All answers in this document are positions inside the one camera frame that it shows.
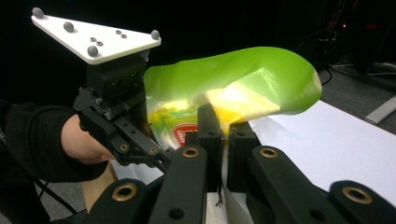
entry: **dark floor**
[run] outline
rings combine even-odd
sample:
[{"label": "dark floor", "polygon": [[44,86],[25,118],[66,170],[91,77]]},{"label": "dark floor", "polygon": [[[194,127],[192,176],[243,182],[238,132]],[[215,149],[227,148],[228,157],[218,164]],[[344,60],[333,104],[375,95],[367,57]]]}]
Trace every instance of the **dark floor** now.
[{"label": "dark floor", "polygon": [[[328,70],[319,72],[323,85],[322,100],[333,105],[359,119],[364,119],[376,108],[396,95],[396,72],[390,71],[386,75],[371,75],[362,78],[349,63],[340,60],[333,63]],[[391,113],[377,125],[387,132],[396,134],[396,112]],[[81,211],[85,208],[80,184],[49,184],[49,187],[63,197],[67,202]],[[46,193],[42,202],[48,209],[52,219],[68,217],[71,213],[62,205],[53,200]],[[9,222],[0,216],[0,223]]]}]

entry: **green pouch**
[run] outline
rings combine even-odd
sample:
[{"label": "green pouch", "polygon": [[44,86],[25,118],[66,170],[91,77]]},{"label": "green pouch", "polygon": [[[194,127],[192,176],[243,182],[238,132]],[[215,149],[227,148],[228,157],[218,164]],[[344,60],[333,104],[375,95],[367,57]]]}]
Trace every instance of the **green pouch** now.
[{"label": "green pouch", "polygon": [[148,122],[161,147],[184,145],[197,108],[212,104],[220,127],[273,114],[297,114],[321,95],[314,66],[286,49],[257,47],[150,67],[144,75]]}]

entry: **black sleeve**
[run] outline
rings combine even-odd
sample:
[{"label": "black sleeve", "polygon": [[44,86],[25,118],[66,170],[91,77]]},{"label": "black sleeve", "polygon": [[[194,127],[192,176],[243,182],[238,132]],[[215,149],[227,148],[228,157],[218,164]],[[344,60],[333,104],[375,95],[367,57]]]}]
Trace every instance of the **black sleeve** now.
[{"label": "black sleeve", "polygon": [[31,175],[49,182],[95,179],[106,169],[106,161],[85,165],[62,148],[62,127],[74,114],[73,109],[58,105],[12,106],[5,117],[9,153]]}]

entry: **white marker plate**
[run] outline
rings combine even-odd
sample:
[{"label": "white marker plate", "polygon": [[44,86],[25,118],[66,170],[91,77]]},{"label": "white marker plate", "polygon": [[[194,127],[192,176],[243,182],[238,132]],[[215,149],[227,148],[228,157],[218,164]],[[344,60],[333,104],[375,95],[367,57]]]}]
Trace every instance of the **white marker plate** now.
[{"label": "white marker plate", "polygon": [[[82,21],[72,21],[47,15],[44,15],[42,19],[32,16],[32,21],[37,27],[89,64],[105,63],[161,45],[161,38],[155,40],[151,37],[151,34]],[[64,29],[66,22],[73,24],[74,30],[70,33]],[[98,49],[96,56],[92,57],[88,53],[90,46],[95,46]]]}]

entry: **hand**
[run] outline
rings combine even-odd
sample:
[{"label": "hand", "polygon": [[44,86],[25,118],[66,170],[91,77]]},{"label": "hand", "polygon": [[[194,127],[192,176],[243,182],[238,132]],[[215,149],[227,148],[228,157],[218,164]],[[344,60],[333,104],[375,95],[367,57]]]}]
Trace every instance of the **hand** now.
[{"label": "hand", "polygon": [[110,151],[79,127],[78,115],[71,117],[62,128],[61,142],[65,153],[84,164],[114,160]]}]

